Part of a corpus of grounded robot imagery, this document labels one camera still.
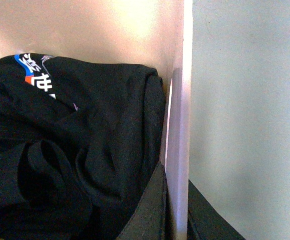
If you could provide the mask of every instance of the black t-shirt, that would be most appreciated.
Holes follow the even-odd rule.
[[[158,161],[164,109],[153,68],[0,59],[0,237],[117,237]]]

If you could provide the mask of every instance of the white wall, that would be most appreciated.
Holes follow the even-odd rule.
[[[290,239],[290,0],[195,0],[190,179],[248,240]]]

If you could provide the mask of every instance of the white divider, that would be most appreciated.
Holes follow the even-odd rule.
[[[187,231],[191,48],[192,0],[0,1],[0,58],[33,52],[158,70],[170,102],[161,161],[177,240]]]

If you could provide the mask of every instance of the chinese character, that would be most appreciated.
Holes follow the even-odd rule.
[[[19,59],[24,65],[26,65],[29,71],[32,73],[33,71],[40,72],[41,68],[36,64],[34,60],[30,58],[29,54],[24,54],[22,59]]]
[[[35,86],[35,81],[36,81],[36,86],[39,89],[44,89],[44,91],[47,92],[48,89],[52,88],[52,85],[50,84],[51,80],[47,78],[49,78],[49,75],[44,74],[44,73],[42,73],[41,76],[33,76],[31,78],[31,84]]]

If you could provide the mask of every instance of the printed graphic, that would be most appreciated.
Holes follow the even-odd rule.
[[[50,79],[50,74],[43,63],[51,58],[54,58],[54,56],[43,56],[41,59],[41,66],[44,70],[42,70],[41,66],[39,66],[36,61],[31,58],[30,53],[25,53],[22,56],[15,55],[14,58],[26,71],[25,82],[44,90],[44,92],[52,92],[53,86]],[[54,93],[50,93],[49,95],[56,99],[56,95]]]

